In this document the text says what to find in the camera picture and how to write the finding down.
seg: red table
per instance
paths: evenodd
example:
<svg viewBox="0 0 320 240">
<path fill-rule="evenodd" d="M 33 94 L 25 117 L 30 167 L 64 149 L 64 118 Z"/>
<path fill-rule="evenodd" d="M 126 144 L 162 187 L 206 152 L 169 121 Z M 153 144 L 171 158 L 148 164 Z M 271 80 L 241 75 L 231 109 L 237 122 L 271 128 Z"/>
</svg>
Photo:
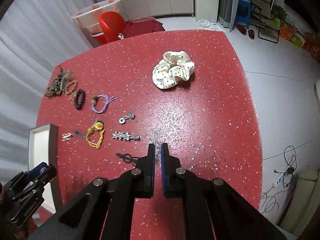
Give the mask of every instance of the red table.
<svg viewBox="0 0 320 240">
<path fill-rule="evenodd" d="M 169 50 L 187 52 L 195 73 L 190 81 L 162 91 L 152 82 L 152 70 Z M 223 178 L 258 208 L 262 179 L 258 120 L 244 71 L 225 34 L 150 33 L 100 46 L 61 66 L 77 75 L 78 89 L 86 92 L 84 108 L 76 110 L 67 95 L 44 97 L 37 125 L 59 126 L 58 173 L 64 203 L 94 178 L 113 179 L 132 169 L 116 153 L 146 155 L 152 132 L 159 130 L 161 141 L 168 143 L 183 168 L 204 179 Z M 105 114 L 96 114 L 90 109 L 93 94 L 116 100 Z M 102 105 L 100 100 L 97 109 Z M 139 122 L 119 124 L 128 111 Z M 103 120 L 106 128 L 100 149 L 76 137 L 60 140 L 73 129 L 86 131 L 93 118 Z M 115 131 L 142 135 L 142 140 L 111 139 Z M 136 200 L 131 239 L 184 239 L 181 200 L 163 198 L 160 165 L 155 173 L 154 197 Z"/>
</svg>

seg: curtain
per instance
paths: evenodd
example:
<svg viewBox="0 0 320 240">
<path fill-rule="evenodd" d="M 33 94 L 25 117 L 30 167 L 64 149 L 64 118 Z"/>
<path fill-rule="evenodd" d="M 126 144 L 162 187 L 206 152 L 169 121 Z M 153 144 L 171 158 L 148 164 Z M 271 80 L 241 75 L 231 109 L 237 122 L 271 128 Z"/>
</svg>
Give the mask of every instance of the curtain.
<svg viewBox="0 0 320 240">
<path fill-rule="evenodd" d="M 28 168 L 29 129 L 54 67 L 92 48 L 71 15 L 93 0 L 15 0 L 0 22 L 0 181 Z"/>
<path fill-rule="evenodd" d="M 218 21 L 225 28 L 233 28 L 239 0 L 219 0 Z"/>
</svg>

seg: shoe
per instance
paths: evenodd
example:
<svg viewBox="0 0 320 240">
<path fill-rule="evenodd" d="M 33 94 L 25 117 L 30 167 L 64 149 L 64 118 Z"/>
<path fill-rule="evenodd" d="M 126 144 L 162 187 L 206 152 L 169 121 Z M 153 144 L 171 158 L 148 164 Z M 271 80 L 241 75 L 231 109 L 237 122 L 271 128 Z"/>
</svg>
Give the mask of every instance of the shoe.
<svg viewBox="0 0 320 240">
<path fill-rule="evenodd" d="M 250 39 L 254 40 L 254 30 L 252 29 L 248 30 L 248 35 Z"/>
<path fill-rule="evenodd" d="M 241 24 L 237 24 L 236 25 L 236 28 L 238 29 L 238 31 L 240 31 L 240 33 L 243 35 L 243 36 L 246 36 L 247 34 L 247 29 L 241 25 Z"/>
</svg>

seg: red chair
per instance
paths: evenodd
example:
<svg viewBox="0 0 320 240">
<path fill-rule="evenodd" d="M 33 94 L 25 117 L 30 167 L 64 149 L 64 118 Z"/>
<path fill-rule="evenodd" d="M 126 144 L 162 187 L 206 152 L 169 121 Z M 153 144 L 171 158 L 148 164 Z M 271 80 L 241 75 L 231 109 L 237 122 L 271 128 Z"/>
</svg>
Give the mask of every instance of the red chair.
<svg viewBox="0 0 320 240">
<path fill-rule="evenodd" d="M 122 16 L 116 12 L 105 12 L 99 17 L 99 23 L 107 42 L 118 41 L 118 34 L 127 26 Z"/>
</svg>

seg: tiled floor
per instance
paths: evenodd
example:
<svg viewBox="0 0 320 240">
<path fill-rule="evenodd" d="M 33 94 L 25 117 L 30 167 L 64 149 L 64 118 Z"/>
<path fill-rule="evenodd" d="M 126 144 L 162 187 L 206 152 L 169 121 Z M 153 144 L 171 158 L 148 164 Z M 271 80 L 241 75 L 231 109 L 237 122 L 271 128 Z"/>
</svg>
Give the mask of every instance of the tiled floor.
<svg viewBox="0 0 320 240">
<path fill-rule="evenodd" d="M 167 31 L 204 29 L 192 17 L 158 20 Z M 278 44 L 261 40 L 253 29 L 254 40 L 236 29 L 225 31 L 246 73 L 257 109 L 263 152 L 262 191 L 267 192 L 278 178 L 273 171 L 287 167 L 282 153 L 289 145 L 296 148 L 296 174 L 308 167 L 320 168 L 320 114 L 314 92 L 320 65 L 305 50 L 281 38 Z M 292 151 L 286 158 L 291 160 Z M 282 185 L 270 190 L 267 200 L 264 195 L 260 202 L 260 212 L 276 222 L 290 191 Z"/>
</svg>

